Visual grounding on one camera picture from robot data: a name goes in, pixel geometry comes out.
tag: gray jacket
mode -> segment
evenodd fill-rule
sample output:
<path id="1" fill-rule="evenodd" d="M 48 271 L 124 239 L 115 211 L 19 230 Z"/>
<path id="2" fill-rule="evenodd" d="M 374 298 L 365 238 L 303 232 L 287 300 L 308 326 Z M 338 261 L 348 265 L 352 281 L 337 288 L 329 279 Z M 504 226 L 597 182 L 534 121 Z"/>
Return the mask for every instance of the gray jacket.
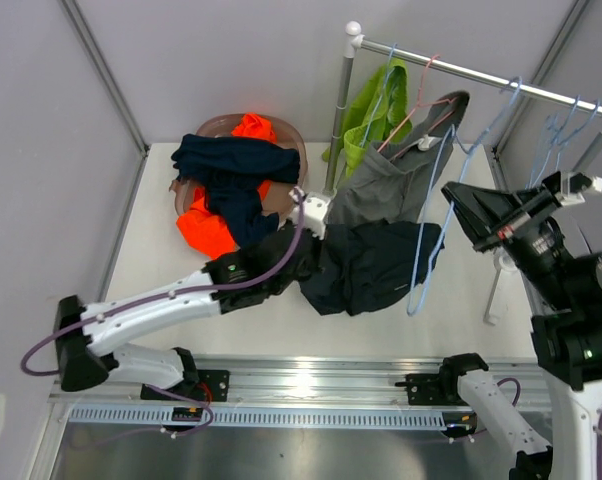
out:
<path id="1" fill-rule="evenodd" d="M 355 227 L 379 220 L 390 223 L 418 221 L 441 140 L 425 151 L 419 150 L 418 142 L 426 134 L 442 138 L 451 124 L 458 128 L 470 95 L 464 91 L 452 92 L 439 100 L 444 99 L 450 99 L 451 103 L 432 106 L 428 117 L 401 143 L 390 143 L 381 153 L 377 152 L 381 142 L 370 144 L 361 165 L 337 191 L 328 223 Z M 454 139 L 449 136 L 443 145 L 434 182 L 448 163 L 453 143 Z M 406 147 L 409 148 L 404 153 L 390 161 Z"/>

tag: clothing rack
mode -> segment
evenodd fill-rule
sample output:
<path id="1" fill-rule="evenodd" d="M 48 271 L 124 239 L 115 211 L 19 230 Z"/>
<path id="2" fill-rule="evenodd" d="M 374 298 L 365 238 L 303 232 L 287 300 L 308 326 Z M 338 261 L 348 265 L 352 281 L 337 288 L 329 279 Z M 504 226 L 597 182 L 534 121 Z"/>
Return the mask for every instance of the clothing rack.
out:
<path id="1" fill-rule="evenodd" d="M 347 35 L 345 52 L 343 55 L 343 66 L 341 68 L 341 79 L 339 82 L 339 94 L 337 97 L 336 111 L 334 114 L 334 124 L 332 127 L 332 138 L 330 141 L 330 159 L 328 161 L 328 173 L 325 179 L 325 193 L 334 193 L 334 180 L 337 169 L 338 154 L 337 146 L 341 139 L 342 132 L 341 127 L 343 124 L 343 114 L 345 112 L 346 103 L 348 100 L 348 90 L 350 88 L 350 78 L 352 76 L 352 66 L 354 64 L 354 56 L 358 49 L 369 50 L 371 52 L 381 53 L 383 55 L 390 55 L 392 52 L 393 58 L 400 58 L 410 63 L 417 65 L 430 64 L 430 68 L 446 72 L 457 77 L 466 78 L 475 82 L 483 83 L 485 85 L 491 85 L 500 89 L 506 89 L 515 91 L 519 89 L 520 94 L 526 97 L 530 97 L 536 100 L 544 100 L 552 102 L 564 107 L 573 107 L 576 102 L 576 109 L 581 112 L 592 114 L 595 110 L 595 115 L 602 118 L 602 105 L 598 106 L 594 103 L 577 100 L 573 97 L 567 97 L 558 93 L 550 92 L 541 87 L 535 85 L 527 85 L 525 83 L 519 83 L 512 79 L 506 79 L 498 77 L 489 73 L 479 72 L 466 67 L 460 67 L 452 63 L 443 62 L 441 60 L 432 60 L 430 57 L 419 55 L 417 53 L 408 52 L 406 50 L 400 50 L 385 45 L 383 43 L 368 40 L 364 35 L 361 34 L 361 25 L 358 22 L 349 22 L 345 27 Z M 597 134 L 594 140 L 590 143 L 588 148 L 585 150 L 579 161 L 576 163 L 575 171 L 585 171 L 588 166 L 592 163 L 594 158 L 602 149 L 602 128 Z"/>

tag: pink hanger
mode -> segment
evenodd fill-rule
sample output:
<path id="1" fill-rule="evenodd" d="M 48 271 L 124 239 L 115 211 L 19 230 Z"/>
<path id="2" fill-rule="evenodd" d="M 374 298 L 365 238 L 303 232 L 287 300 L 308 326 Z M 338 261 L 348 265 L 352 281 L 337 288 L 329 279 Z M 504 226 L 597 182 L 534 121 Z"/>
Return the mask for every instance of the pink hanger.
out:
<path id="1" fill-rule="evenodd" d="M 439 100 L 437 102 L 433 102 L 433 103 L 426 103 L 426 104 L 422 104 L 421 103 L 421 97 L 423 94 L 423 85 L 425 83 L 425 78 L 428 74 L 428 70 L 430 68 L 430 65 L 432 65 L 432 62 L 434 62 L 440 55 L 437 53 L 436 55 L 434 55 L 426 64 L 423 73 L 421 73 L 421 81 L 419 83 L 419 91 L 417 92 L 417 102 L 415 104 L 415 106 L 412 108 L 412 110 L 410 110 L 410 112 L 408 113 L 408 115 L 401 121 L 401 123 L 399 125 L 397 125 L 397 127 L 392 130 L 392 132 L 390 132 L 390 135 L 388 136 L 388 138 L 381 144 L 381 146 L 377 149 L 377 152 L 381 152 L 388 143 L 390 143 L 390 141 L 392 140 L 392 138 L 397 134 L 397 132 L 408 122 L 408 120 L 410 120 L 410 118 L 412 117 L 412 115 L 414 115 L 414 112 L 416 112 L 419 108 L 424 108 L 424 107 L 432 107 L 434 105 L 441 105 L 441 104 L 451 104 L 453 103 L 458 97 L 454 97 L 454 98 L 446 98 L 444 100 Z M 428 130 L 427 133 L 430 133 L 434 128 L 436 128 L 437 126 L 439 126 L 443 121 L 445 121 L 450 115 L 452 115 L 454 113 L 454 111 L 452 112 L 448 112 L 446 115 L 443 116 L 443 118 L 441 118 L 439 121 L 437 121 L 434 125 L 432 125 L 430 127 L 430 129 Z M 390 161 L 392 162 L 395 158 L 397 158 L 399 155 L 403 154 L 408 148 L 410 148 L 409 146 L 404 148 L 403 150 L 401 150 L 400 152 L 398 152 L 397 154 L 393 155 L 392 158 L 390 159 Z"/>

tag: white wall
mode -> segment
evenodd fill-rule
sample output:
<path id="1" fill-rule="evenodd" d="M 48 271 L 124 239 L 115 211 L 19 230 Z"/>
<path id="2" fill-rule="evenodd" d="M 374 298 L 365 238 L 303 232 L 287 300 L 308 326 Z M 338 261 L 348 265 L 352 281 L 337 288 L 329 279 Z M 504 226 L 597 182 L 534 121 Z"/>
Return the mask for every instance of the white wall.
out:
<path id="1" fill-rule="evenodd" d="M 60 298 L 94 299 L 138 161 L 57 2 L 0 0 L 0 480 L 24 473 L 52 383 L 19 361 Z"/>
<path id="2" fill-rule="evenodd" d="M 602 100 L 602 0 L 592 2 L 583 23 L 575 33 L 556 70 L 548 79 L 547 88 L 566 95 L 580 94 L 582 98 Z M 511 187 L 522 187 L 530 176 L 537 138 L 547 115 L 557 110 L 556 106 L 534 102 L 534 106 L 523 118 L 521 127 L 514 133 L 503 152 L 502 160 Z M 587 119 L 586 114 L 575 115 L 574 125 Z M 562 156 L 562 170 L 569 170 L 601 126 L 601 120 L 577 137 L 569 150 Z M 588 170 L 602 176 L 602 152 Z M 602 249 L 602 197 L 590 197 L 588 203 L 564 211 L 562 225 L 576 222 L 584 231 L 594 250 Z"/>
<path id="3" fill-rule="evenodd" d="M 80 1 L 150 142 L 175 141 L 215 115 L 279 116 L 306 140 L 330 136 L 344 26 L 369 38 L 506 77 L 529 78 L 572 0 Z M 356 91 L 385 59 L 362 52 Z M 411 69 L 411 98 L 421 67 Z M 466 88 L 461 136 L 474 139 L 504 99 L 496 89 L 433 73 L 426 99 Z"/>

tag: dark jacket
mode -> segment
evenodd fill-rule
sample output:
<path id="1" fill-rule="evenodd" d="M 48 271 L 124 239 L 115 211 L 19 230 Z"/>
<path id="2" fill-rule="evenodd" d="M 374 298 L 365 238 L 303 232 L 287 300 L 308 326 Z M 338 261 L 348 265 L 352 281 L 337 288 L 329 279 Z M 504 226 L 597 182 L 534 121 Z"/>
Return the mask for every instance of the dark jacket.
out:
<path id="1" fill-rule="evenodd" d="M 356 227 L 378 220 L 418 221 L 430 178 L 434 174 L 434 182 L 439 179 L 452 155 L 454 138 L 449 136 L 444 145 L 438 143 L 426 151 L 419 150 L 415 142 L 425 134 L 442 139 L 450 125 L 458 127 L 470 96 L 467 92 L 452 92 L 438 102 L 446 100 L 452 103 L 431 107 L 428 117 L 400 143 L 391 143 L 380 153 L 377 149 L 381 142 L 370 144 L 361 165 L 339 187 L 330 205 L 329 223 Z M 434 171 L 440 148 L 441 156 Z"/>
<path id="2" fill-rule="evenodd" d="M 423 226 L 417 284 L 428 271 L 428 257 L 441 233 Z M 374 312 L 401 300 L 410 291 L 419 224 L 367 223 L 355 228 L 328 225 L 320 266 L 322 273 L 300 282 L 301 292 L 321 315 Z"/>
<path id="3" fill-rule="evenodd" d="M 194 179 L 206 189 L 206 208 L 224 218 L 241 247 L 257 243 L 279 226 L 279 215 L 261 215 L 257 188 L 264 180 L 295 184 L 299 152 L 265 140 L 185 135 L 172 154 L 179 179 Z"/>

